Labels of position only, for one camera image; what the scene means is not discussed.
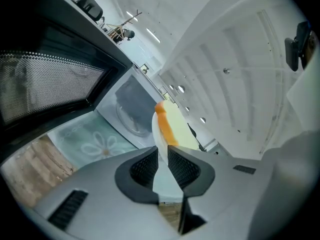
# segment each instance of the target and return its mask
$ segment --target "ceiling light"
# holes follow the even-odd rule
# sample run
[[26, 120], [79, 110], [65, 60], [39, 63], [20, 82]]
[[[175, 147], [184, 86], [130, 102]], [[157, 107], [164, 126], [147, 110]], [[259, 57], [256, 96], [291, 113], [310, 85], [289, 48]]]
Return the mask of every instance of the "ceiling light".
[[149, 30], [149, 28], [147, 28], [146, 30], [151, 34], [151, 36], [153, 36], [153, 37], [160, 43], [159, 38], [156, 37], [156, 36], [154, 35], [154, 33], [152, 33], [152, 32]]
[[130, 12], [126, 12], [130, 17], [133, 17], [133, 15], [130, 13]]
[[185, 90], [186, 90], [186, 88], [184, 86], [182, 86], [182, 85], [179, 85], [178, 88], [182, 93], [184, 93]]

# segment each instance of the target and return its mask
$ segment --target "black frame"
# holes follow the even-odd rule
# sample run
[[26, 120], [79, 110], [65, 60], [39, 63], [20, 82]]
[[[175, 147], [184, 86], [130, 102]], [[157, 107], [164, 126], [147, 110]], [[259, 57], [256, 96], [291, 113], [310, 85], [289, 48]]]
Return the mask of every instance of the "black frame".
[[[11, 5], [14, 1], [2, 0], [4, 5]], [[320, 22], [318, 17], [318, 8], [319, 8], [319, 0], [294, 0], [301, 11], [308, 18], [313, 31], [320, 37]], [[13, 12], [19, 12], [21, 10], [21, 4], [18, 3], [18, 6], [13, 9]], [[14, 14], [8, 13], [7, 15], [3, 15], [3, 19], [9, 20], [12, 19]], [[83, 29], [88, 29], [90, 26], [87, 22], [82, 26]], [[70, 113], [75, 112], [77, 109], [70, 109]], [[0, 188], [1, 188], [1, 197], [2, 203], [5, 204], [5, 208], [8, 211], [6, 214], [9, 215], [3, 219], [2, 222], [2, 234], [5, 236], [6, 234], [10, 234], [11, 238], [14, 237], [26, 237], [32, 236], [34, 239], [49, 239], [44, 233], [35, 226], [35, 224], [30, 221], [26, 215], [22, 212], [22, 210], [17, 205], [15, 199], [13, 198], [11, 192], [4, 179], [0, 177]], [[319, 178], [317, 180], [317, 184], [314, 187], [313, 192], [306, 200], [304, 206], [300, 209], [299, 213], [292, 218], [290, 223], [284, 227], [277, 235], [274, 235], [273, 239], [284, 239], [293, 237], [296, 238], [312, 238], [318, 235], [318, 221], [314, 219], [314, 215], [317, 215], [315, 211], [319, 210], [319, 188], [320, 181]]]
[[[18, 25], [12, 25], [11, 22], [2, 23], [1, 32], [6, 33], [7, 38], [0, 42], [0, 51], [28, 51], [63, 57], [103, 69], [104, 73], [83, 100], [44, 109], [9, 124], [5, 124], [0, 116], [0, 133], [3, 136], [0, 164], [16, 150], [51, 129], [93, 111], [113, 84], [132, 66], [131, 61], [101, 32], [96, 23], [82, 15], [80, 10], [77, 11], [71, 2], [18, 1], [20, 6], [31, 1], [20, 17], [22, 22], [28, 24], [21, 31]], [[87, 31], [83, 29], [85, 25], [95, 38], [87, 38]]]
[[[168, 145], [167, 150], [168, 167], [183, 191], [183, 198], [202, 196], [215, 180], [215, 169], [175, 146]], [[184, 161], [185, 167], [177, 167], [177, 160]]]
[[[144, 168], [136, 169], [136, 164]], [[154, 178], [158, 170], [158, 148], [150, 147], [141, 155], [131, 158], [116, 169], [114, 181], [119, 190], [129, 199], [142, 204], [159, 204], [159, 196], [153, 192]]]

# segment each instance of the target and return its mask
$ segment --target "black mesh panel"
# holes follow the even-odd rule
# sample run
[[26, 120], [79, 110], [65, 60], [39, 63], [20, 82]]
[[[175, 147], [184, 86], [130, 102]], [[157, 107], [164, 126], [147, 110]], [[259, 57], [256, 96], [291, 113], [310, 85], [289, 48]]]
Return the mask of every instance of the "black mesh panel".
[[130, 175], [140, 185], [152, 190], [154, 177], [158, 170], [158, 150], [133, 164]]
[[169, 169], [183, 190], [200, 175], [200, 167], [168, 148]]
[[101, 68], [43, 53], [0, 52], [0, 111], [4, 124], [85, 100], [103, 72]]

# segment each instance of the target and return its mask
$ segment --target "white object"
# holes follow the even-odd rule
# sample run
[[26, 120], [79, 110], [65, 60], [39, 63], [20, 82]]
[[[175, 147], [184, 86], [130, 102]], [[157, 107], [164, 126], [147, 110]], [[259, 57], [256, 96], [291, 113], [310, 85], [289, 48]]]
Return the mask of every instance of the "white object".
[[158, 154], [168, 165], [168, 144], [159, 128], [157, 113], [154, 113], [152, 117], [152, 135], [154, 143], [158, 148]]
[[317, 47], [305, 71], [286, 94], [305, 131], [316, 131], [320, 127], [319, 66]]
[[135, 124], [134, 120], [129, 122], [129, 116], [127, 116], [127, 118], [123, 117], [121, 120], [117, 114], [117, 106], [119, 103], [117, 101], [116, 92], [121, 88], [121, 86], [127, 83], [130, 77], [134, 77], [136, 79], [144, 90], [154, 99], [155, 104], [163, 101], [164, 97], [145, 76], [145, 74], [139, 68], [132, 67], [112, 86], [96, 109], [108, 121], [108, 123], [113, 126], [114, 129], [116, 129], [138, 149], [152, 147], [155, 143], [150, 132], [146, 132], [146, 134], [134, 134], [132, 130], [136, 128], [139, 130], [139, 124]]
[[167, 164], [159, 157], [152, 191], [159, 195], [159, 202], [182, 203], [184, 193]]
[[155, 106], [158, 125], [168, 145], [181, 146], [193, 150], [199, 148], [197, 139], [192, 134], [186, 119], [179, 108], [169, 100]]

